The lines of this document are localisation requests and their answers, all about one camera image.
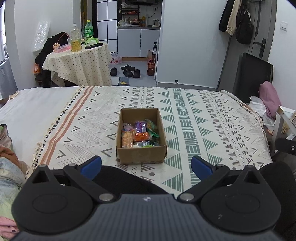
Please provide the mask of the brown cardboard box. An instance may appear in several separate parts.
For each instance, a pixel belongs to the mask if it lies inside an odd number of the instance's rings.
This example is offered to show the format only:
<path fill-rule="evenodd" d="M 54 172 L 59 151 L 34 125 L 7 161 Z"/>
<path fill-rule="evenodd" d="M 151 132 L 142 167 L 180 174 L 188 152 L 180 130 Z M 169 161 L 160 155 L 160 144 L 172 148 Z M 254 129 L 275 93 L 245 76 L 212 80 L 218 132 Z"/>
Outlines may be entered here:
<path fill-rule="evenodd" d="M 122 148 L 121 135 L 123 124 L 134 124 L 145 119 L 153 121 L 159 131 L 159 146 L 141 148 Z M 158 108 L 123 108 L 120 110 L 118 129 L 116 133 L 116 157 L 121 164 L 151 164 L 162 163 L 167 157 L 168 145 L 164 132 L 161 113 Z"/>

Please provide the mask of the green snack packet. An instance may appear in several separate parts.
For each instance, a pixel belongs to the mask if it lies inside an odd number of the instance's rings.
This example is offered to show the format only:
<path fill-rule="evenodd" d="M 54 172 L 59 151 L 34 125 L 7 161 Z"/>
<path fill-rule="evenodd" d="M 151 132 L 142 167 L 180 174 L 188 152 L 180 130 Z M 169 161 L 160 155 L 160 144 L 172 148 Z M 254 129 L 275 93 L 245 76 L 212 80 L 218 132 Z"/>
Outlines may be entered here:
<path fill-rule="evenodd" d="M 159 131 L 156 124 L 149 119 L 145 119 L 145 121 L 146 121 L 147 132 L 149 134 L 150 139 L 159 138 Z"/>

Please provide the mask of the orange snack packet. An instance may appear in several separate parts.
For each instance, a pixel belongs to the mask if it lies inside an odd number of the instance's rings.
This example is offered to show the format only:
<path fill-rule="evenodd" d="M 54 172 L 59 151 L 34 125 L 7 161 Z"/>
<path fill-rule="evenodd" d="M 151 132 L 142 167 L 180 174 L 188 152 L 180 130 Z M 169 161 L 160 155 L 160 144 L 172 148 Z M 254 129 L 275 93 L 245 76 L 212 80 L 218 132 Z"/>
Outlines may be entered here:
<path fill-rule="evenodd" d="M 144 133 L 135 133 L 133 136 L 134 142 L 143 142 L 143 141 L 148 141 L 150 140 L 150 135 L 148 132 Z"/>

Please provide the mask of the purple snack packet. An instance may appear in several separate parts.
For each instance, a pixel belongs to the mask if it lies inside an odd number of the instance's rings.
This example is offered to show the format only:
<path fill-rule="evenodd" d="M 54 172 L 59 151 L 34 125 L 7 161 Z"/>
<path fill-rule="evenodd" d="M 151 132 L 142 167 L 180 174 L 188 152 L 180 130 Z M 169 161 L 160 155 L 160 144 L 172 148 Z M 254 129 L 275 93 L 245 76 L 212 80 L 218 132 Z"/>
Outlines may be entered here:
<path fill-rule="evenodd" d="M 147 122 L 146 121 L 136 121 L 135 122 L 135 131 L 137 133 L 146 133 L 147 132 Z"/>

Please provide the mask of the orange cracker packet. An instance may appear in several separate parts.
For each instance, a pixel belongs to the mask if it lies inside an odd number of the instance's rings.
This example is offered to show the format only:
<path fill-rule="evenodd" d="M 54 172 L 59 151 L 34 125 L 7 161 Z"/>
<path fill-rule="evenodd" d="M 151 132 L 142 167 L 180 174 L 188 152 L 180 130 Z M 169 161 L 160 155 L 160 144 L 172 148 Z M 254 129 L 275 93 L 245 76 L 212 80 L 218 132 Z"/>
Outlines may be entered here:
<path fill-rule="evenodd" d="M 121 147 L 133 148 L 134 131 L 123 131 L 121 135 Z"/>

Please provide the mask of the patterned bed blanket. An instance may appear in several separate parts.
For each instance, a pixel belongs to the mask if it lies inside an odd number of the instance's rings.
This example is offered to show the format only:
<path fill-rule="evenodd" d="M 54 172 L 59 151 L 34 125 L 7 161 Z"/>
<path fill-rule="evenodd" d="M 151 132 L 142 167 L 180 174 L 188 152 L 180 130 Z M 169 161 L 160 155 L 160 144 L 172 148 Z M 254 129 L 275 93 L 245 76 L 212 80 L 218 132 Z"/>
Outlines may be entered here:
<path fill-rule="evenodd" d="M 1 108 L 30 176 L 100 156 L 179 195 L 199 183 L 191 159 L 231 170 L 272 162 L 260 116 L 220 91 L 165 87 L 57 87 L 20 91 Z"/>

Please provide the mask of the single black slipper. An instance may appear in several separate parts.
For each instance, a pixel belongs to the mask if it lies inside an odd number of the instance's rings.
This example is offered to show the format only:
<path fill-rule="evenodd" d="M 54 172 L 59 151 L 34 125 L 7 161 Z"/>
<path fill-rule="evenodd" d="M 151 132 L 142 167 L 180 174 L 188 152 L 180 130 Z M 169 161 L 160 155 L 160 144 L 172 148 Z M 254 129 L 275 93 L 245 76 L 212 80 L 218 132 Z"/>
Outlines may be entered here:
<path fill-rule="evenodd" d="M 111 77 L 116 77 L 117 76 L 117 69 L 116 68 L 112 68 L 110 70 L 110 75 L 111 75 Z"/>

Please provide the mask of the table with dotted cloth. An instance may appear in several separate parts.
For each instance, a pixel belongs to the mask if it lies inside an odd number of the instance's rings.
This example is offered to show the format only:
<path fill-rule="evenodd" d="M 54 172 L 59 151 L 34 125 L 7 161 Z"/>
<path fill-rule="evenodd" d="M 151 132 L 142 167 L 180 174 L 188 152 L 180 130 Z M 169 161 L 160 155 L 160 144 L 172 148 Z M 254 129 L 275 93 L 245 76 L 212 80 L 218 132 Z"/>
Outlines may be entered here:
<path fill-rule="evenodd" d="M 42 66 L 51 73 L 52 81 L 59 87 L 69 81 L 78 86 L 111 86 L 109 65 L 111 52 L 108 44 L 81 51 L 52 52 Z"/>

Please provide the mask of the black slippers pile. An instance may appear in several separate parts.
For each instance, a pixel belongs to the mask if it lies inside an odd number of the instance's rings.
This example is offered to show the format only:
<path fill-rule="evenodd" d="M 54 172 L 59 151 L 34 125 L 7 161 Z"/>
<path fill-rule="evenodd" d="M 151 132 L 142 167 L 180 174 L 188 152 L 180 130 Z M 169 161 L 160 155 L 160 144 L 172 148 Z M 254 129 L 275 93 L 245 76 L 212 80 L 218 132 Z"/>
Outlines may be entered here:
<path fill-rule="evenodd" d="M 140 78 L 140 70 L 133 66 L 125 65 L 121 67 L 121 70 L 123 70 L 123 75 L 127 78 Z"/>

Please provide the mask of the pink plastic bag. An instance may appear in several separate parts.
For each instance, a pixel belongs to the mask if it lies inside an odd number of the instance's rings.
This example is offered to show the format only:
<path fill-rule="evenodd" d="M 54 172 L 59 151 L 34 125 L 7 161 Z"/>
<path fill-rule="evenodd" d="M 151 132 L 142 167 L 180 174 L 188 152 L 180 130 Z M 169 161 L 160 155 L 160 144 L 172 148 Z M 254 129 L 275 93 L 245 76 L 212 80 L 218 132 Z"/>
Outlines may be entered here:
<path fill-rule="evenodd" d="M 119 56 L 118 53 L 114 52 L 111 53 L 111 64 L 121 64 L 122 63 L 122 57 Z"/>

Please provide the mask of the red oil bottle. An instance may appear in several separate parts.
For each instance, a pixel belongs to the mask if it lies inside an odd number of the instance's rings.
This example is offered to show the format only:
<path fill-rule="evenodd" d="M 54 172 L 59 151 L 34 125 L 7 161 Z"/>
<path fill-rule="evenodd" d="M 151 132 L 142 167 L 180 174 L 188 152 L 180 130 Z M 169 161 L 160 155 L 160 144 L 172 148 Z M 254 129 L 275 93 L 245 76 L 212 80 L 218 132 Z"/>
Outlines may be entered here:
<path fill-rule="evenodd" d="M 150 59 L 148 61 L 147 65 L 147 75 L 148 76 L 154 76 L 154 69 L 155 69 L 155 63 L 153 59 Z"/>

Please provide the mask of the yellow oil bottle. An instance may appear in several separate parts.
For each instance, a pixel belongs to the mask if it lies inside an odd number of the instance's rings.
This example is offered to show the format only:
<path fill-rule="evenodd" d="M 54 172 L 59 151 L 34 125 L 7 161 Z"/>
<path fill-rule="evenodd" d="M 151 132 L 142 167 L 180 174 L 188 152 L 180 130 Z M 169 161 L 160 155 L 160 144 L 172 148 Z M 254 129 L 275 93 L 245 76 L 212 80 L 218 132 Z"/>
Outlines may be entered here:
<path fill-rule="evenodd" d="M 77 24 L 73 24 L 73 29 L 70 32 L 70 45 L 72 52 L 78 52 L 82 50 L 81 33 L 77 28 Z"/>

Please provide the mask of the white kitchen cabinet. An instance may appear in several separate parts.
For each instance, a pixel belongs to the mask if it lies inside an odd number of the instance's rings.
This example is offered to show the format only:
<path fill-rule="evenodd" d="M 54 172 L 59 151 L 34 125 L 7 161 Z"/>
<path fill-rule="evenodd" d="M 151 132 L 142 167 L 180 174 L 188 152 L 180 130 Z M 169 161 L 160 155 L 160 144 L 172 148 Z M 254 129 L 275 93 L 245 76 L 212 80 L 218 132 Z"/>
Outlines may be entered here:
<path fill-rule="evenodd" d="M 119 28 L 117 30 L 118 54 L 121 57 L 146 58 L 159 36 L 160 29 Z"/>

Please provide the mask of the green soda bottle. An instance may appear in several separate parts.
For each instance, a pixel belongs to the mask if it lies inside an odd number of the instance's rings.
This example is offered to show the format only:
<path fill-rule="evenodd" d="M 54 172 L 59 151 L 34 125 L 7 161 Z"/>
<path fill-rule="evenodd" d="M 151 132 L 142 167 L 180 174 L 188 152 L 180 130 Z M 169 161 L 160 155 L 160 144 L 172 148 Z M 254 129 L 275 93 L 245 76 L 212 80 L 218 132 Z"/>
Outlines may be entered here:
<path fill-rule="evenodd" d="M 93 25 L 91 23 L 91 20 L 87 20 L 86 25 L 84 27 L 84 37 L 85 37 L 85 40 L 88 40 L 90 38 L 93 38 L 93 36 L 94 36 Z"/>

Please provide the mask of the black hanging clothes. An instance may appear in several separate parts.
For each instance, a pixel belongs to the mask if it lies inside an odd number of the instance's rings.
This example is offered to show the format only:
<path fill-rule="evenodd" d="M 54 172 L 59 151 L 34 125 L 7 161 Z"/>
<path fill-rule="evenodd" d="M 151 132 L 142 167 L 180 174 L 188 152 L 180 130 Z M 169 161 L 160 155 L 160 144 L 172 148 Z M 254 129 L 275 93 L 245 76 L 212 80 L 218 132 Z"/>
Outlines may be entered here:
<path fill-rule="evenodd" d="M 254 31 L 249 1 L 228 0 L 220 19 L 219 30 L 235 36 L 238 43 L 249 45 Z"/>

